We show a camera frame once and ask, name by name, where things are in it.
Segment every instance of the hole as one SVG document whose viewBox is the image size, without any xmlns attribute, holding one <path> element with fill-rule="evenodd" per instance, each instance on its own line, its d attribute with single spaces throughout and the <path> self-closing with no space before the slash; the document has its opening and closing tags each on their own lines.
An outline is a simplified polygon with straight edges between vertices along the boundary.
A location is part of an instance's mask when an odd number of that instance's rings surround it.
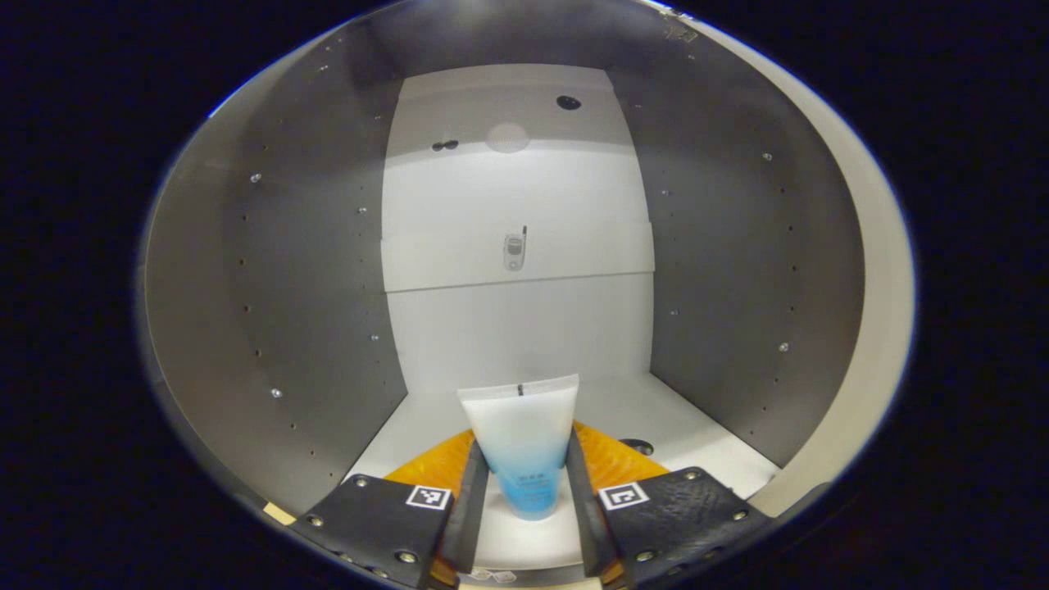
<svg viewBox="0 0 1049 590">
<path fill-rule="evenodd" d="M 577 108 L 583 106 L 583 103 L 579 102 L 579 99 L 575 97 L 561 94 L 560 97 L 557 97 L 557 106 L 563 108 L 564 110 L 576 110 Z"/>
<path fill-rule="evenodd" d="M 626 446 L 633 448 L 634 450 L 649 457 L 656 449 L 652 447 L 651 443 L 648 441 L 643 441 L 641 439 L 619 439 L 619 442 L 625 444 Z"/>
</svg>

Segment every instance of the blue gradient tube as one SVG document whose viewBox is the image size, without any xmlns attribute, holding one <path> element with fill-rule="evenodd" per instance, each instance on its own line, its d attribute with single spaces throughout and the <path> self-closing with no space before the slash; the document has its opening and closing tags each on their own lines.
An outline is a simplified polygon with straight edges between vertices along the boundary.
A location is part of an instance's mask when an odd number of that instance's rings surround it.
<svg viewBox="0 0 1049 590">
<path fill-rule="evenodd" d="M 485 460 L 514 514 L 554 513 L 579 391 L 579 375 L 459 389 L 459 402 Z"/>
</svg>

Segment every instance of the mounting hole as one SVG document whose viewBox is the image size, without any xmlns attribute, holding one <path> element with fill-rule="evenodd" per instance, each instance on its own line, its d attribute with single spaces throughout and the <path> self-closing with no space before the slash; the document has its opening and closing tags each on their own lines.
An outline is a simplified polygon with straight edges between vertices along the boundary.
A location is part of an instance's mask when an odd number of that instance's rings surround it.
<svg viewBox="0 0 1049 590">
<path fill-rule="evenodd" d="M 619 442 L 625 444 L 641 455 L 644 455 L 645 457 L 651 456 L 651 454 L 656 450 L 651 443 L 641 439 L 619 439 Z"/>
<path fill-rule="evenodd" d="M 579 102 L 579 99 L 575 97 L 561 94 L 560 97 L 557 97 L 557 106 L 563 108 L 564 110 L 576 110 L 577 108 L 583 106 L 583 103 Z"/>
</svg>

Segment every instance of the white panel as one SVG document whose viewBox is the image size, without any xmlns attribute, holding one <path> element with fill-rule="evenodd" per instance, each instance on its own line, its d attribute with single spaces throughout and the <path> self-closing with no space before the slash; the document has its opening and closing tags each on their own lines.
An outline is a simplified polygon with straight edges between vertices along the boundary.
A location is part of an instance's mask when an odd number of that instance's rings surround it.
<svg viewBox="0 0 1049 590">
<path fill-rule="evenodd" d="M 651 273 L 388 295 L 408 398 L 637 375 L 651 357 Z"/>
<path fill-rule="evenodd" d="M 477 226 L 648 220 L 634 143 L 603 71 L 513 64 L 419 78 L 405 81 L 391 124 L 384 239 Z M 562 109 L 560 94 L 582 107 Z M 519 126 L 527 147 L 489 147 L 489 132 L 501 124 Z M 459 142 L 454 150 L 431 149 L 450 140 Z"/>
<path fill-rule="evenodd" d="M 656 270 L 648 223 L 530 225 L 524 266 L 511 271 L 504 264 L 504 241 L 507 234 L 520 232 L 521 226 L 502 225 L 469 233 L 433 232 L 383 239 L 386 291 Z"/>
<path fill-rule="evenodd" d="M 778 472 L 769 460 L 648 373 L 581 382 L 576 418 L 617 439 L 648 441 L 656 462 L 668 469 L 701 467 L 741 498 L 748 498 Z M 350 472 L 386 476 L 469 427 L 454 391 L 409 395 Z M 529 522 L 513 515 L 495 478 L 489 478 L 477 567 L 544 569 L 581 561 L 566 479 L 554 514 Z"/>
</svg>

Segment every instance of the gray metal wall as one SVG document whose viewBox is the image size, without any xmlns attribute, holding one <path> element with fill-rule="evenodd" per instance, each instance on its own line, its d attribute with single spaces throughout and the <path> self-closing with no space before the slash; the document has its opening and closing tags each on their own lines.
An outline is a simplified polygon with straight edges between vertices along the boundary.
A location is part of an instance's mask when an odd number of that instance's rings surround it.
<svg viewBox="0 0 1049 590">
<path fill-rule="evenodd" d="M 629 0 L 403 2 L 278 62 L 202 127 L 142 271 L 159 395 L 202 459 L 302 512 L 403 399 L 379 250 L 400 81 L 492 63 L 608 71 L 656 234 L 652 373 L 784 464 L 858 330 L 850 195 L 785 96 Z"/>
</svg>

